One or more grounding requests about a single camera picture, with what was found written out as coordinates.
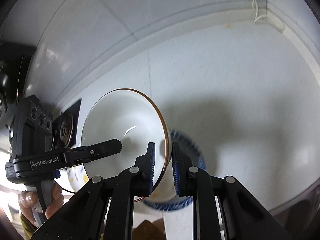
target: black mount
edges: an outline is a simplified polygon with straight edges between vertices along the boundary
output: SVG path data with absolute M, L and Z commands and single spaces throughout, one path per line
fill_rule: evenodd
M 152 189 L 155 145 L 118 176 L 87 182 L 41 228 L 32 240 L 100 239 L 111 199 L 103 239 L 130 240 L 134 196 L 149 196 Z M 210 176 L 192 166 L 189 157 L 172 144 L 172 163 L 179 196 L 193 196 L 193 239 L 221 239 L 215 196 L 218 197 L 227 240 L 290 240 L 289 234 L 234 177 Z
M 49 175 L 47 179 L 54 179 L 52 171 L 108 157 L 119 153 L 121 149 L 121 142 L 112 139 L 91 146 L 81 146 L 73 149 L 69 147 L 60 148 L 17 157 L 6 163 L 7 179 L 13 183 L 23 183 L 25 185 L 45 180 L 43 178 L 44 174 Z

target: camera lens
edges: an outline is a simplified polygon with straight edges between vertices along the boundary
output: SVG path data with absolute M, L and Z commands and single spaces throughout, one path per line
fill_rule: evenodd
M 35 107 L 32 108 L 31 110 L 31 117 L 33 120 L 35 120 L 37 118 L 37 109 Z
M 39 124 L 40 124 L 41 127 L 44 127 L 44 124 L 45 124 L 45 116 L 44 116 L 43 113 L 41 113 L 41 114 L 39 115 Z
M 51 122 L 50 122 L 50 120 L 47 121 L 47 129 L 48 129 L 48 130 L 51 129 Z

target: white wall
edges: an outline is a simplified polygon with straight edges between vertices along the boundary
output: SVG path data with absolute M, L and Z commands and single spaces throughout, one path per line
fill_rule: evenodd
M 102 62 L 155 30 L 250 7 L 251 0 L 18 0 L 0 37 L 37 46 L 26 95 L 55 105 Z
M 308 46 L 320 62 L 320 24 L 304 0 L 268 0 L 273 11 Z

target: white bowl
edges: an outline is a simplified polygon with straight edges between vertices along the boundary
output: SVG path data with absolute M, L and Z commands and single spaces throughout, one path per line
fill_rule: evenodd
M 90 110 L 82 131 L 82 146 L 118 139 L 120 153 L 84 164 L 89 178 L 117 176 L 146 154 L 148 143 L 156 144 L 154 188 L 162 179 L 171 157 L 170 133 L 156 105 L 143 93 L 132 89 L 111 91 Z

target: bowl rim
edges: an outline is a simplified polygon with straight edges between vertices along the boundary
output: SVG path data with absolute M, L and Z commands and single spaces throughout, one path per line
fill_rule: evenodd
M 91 107 L 89 113 L 87 114 L 87 117 L 85 118 L 85 121 L 84 121 L 84 125 L 82 127 L 82 132 L 81 132 L 81 146 L 82 146 L 82 135 L 83 135 L 83 130 L 84 130 L 84 126 L 85 126 L 85 123 L 88 119 L 88 116 L 89 114 L 91 113 L 92 109 L 96 106 L 96 104 L 103 98 L 105 97 L 107 94 L 110 94 L 112 92 L 115 92 L 115 91 L 120 91 L 120 90 L 127 90 L 127 91 L 131 91 L 131 92 L 135 92 L 135 93 L 138 93 L 140 94 L 141 96 L 143 96 L 151 105 L 152 107 L 155 109 L 156 113 L 158 114 L 158 117 L 161 121 L 161 124 L 162 124 L 162 128 L 163 128 L 163 131 L 164 131 L 164 140 L 165 140 L 165 153 L 164 153 L 164 163 L 163 163 L 163 166 L 162 166 L 162 170 L 161 170 L 161 173 L 160 173 L 160 176 L 159 178 L 157 179 L 156 183 L 154 184 L 154 186 L 152 187 L 152 191 L 154 191 L 156 189 L 156 187 L 159 185 L 160 181 L 162 180 L 163 176 L 164 176 L 164 172 L 165 170 L 167 169 L 167 166 L 169 164 L 169 161 L 170 161 L 170 153 L 169 153 L 169 134 L 168 134 L 168 128 L 167 128 L 167 125 L 165 124 L 165 121 L 164 121 L 164 118 L 159 110 L 159 108 L 156 106 L 156 104 L 147 96 L 145 95 L 144 93 L 138 91 L 138 90 L 135 90 L 135 89 L 132 89 L 132 88 L 119 88 L 119 89 L 115 89 L 115 90 L 112 90 L 108 93 L 106 93 L 105 95 L 103 95 L 102 97 L 100 97 L 97 102 L 94 103 L 94 105 Z M 138 202 L 140 200 L 143 200 L 144 198 L 146 197 L 140 197 L 138 199 L 135 199 L 134 202 Z

